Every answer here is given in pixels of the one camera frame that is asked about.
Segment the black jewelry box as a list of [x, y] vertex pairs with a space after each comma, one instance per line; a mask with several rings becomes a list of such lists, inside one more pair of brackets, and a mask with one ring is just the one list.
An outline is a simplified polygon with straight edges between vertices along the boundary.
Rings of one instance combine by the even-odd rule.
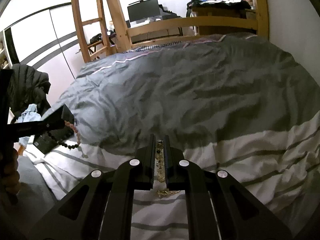
[[74, 115], [63, 104], [44, 121], [47, 125], [46, 130], [35, 135], [33, 145], [43, 154], [47, 154], [74, 135], [74, 131], [66, 125], [67, 123], [74, 124]]

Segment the light blue denim garment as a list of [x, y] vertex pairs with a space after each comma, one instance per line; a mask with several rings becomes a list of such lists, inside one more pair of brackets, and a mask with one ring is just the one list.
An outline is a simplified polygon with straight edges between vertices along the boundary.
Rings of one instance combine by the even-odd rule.
[[[41, 115], [37, 112], [37, 105], [32, 103], [28, 108], [18, 117], [17, 122], [31, 122], [31, 121], [40, 121]], [[20, 137], [18, 143], [26, 148], [30, 137]]]

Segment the black puffer jacket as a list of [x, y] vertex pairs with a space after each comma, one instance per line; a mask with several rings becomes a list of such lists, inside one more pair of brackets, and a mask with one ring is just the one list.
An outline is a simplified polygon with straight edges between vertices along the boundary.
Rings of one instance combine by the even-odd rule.
[[47, 95], [51, 84], [49, 75], [26, 64], [14, 64], [8, 92], [11, 98], [10, 109], [14, 123], [29, 105], [35, 104], [37, 113], [44, 115], [50, 109]]

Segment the white sliding wardrobe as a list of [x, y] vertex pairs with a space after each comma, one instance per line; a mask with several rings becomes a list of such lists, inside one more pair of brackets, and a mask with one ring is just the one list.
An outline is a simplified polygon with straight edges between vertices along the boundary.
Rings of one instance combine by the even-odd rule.
[[57, 102], [84, 65], [72, 6], [36, 12], [8, 27], [20, 63], [48, 74], [49, 103]]

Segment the grey striped duvet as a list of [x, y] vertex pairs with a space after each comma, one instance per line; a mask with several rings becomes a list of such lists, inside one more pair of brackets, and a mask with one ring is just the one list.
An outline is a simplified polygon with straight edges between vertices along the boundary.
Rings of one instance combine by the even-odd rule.
[[29, 158], [56, 200], [95, 169], [131, 159], [150, 134], [200, 168], [224, 169], [297, 235], [319, 205], [319, 85], [250, 34], [134, 49], [84, 65], [49, 110], [66, 105], [74, 150]]

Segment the wooden folding table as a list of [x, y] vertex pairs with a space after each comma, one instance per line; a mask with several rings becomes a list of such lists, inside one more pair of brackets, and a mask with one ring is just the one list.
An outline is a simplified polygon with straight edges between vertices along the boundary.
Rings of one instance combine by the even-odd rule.
[[111, 35], [107, 35], [110, 44], [104, 45], [102, 36], [99, 35], [100, 39], [95, 39], [93, 43], [87, 44], [87, 52], [84, 51], [84, 40], [79, 40], [80, 50], [82, 58], [85, 63], [100, 59], [102, 55], [112, 55], [118, 52], [118, 48], [116, 45], [116, 34], [112, 33]]

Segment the computer monitor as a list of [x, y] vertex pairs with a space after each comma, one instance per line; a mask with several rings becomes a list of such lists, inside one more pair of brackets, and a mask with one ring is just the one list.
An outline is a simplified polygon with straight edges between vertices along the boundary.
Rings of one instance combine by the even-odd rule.
[[127, 7], [130, 22], [159, 16], [160, 7], [158, 0], [140, 0], [129, 4]]

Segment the cluttered wooden desk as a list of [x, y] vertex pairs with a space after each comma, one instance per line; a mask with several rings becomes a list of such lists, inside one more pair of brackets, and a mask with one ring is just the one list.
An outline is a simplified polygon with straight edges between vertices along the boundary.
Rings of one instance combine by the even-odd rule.
[[[251, 5], [244, 0], [240, 2], [219, 1], [219, 2], [202, 2], [200, 0], [191, 0], [187, 4], [187, 17], [199, 16], [219, 16], [234, 17], [243, 19], [256, 19], [255, 11]], [[196, 35], [213, 35], [229, 33], [252, 33], [256, 30], [225, 26], [194, 26], [192, 27]]]

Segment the wooden bed frame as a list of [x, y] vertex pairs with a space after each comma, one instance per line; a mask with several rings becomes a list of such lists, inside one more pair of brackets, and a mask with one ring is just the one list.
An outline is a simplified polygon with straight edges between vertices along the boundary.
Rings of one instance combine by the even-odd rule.
[[[143, 26], [129, 28], [125, 22], [123, 11], [121, 9], [119, 0], [106, 0], [109, 8], [112, 22], [116, 30], [116, 37], [118, 43], [111, 45], [106, 35], [106, 21], [103, 9], [103, 0], [96, 0], [98, 17], [83, 21], [81, 19], [79, 0], [71, 0], [72, 11], [74, 17], [74, 24], [76, 34], [80, 44], [82, 58], [85, 63], [95, 60], [100, 54], [112, 55], [119, 52], [124, 52], [139, 46], [150, 46], [156, 44], [164, 44], [166, 42], [176, 41], [190, 41], [200, 37], [205, 37], [204, 32], [199, 31], [194, 36], [171, 36], [161, 38], [151, 38], [143, 42], [132, 43], [131, 38], [144, 35], [156, 31], [163, 31], [166, 29], [183, 28], [183, 27], [210, 27], [214, 29], [216, 34], [228, 34], [242, 30], [253, 30], [258, 36], [269, 37], [269, 15], [267, 0], [254, 0], [255, 18], [238, 18], [227, 17], [226, 15], [206, 15], [196, 17], [178, 17], [170, 20], [160, 20], [151, 22]], [[102, 48], [96, 52], [89, 53], [88, 45], [85, 39], [84, 26], [99, 23], [101, 34], [103, 36]]]

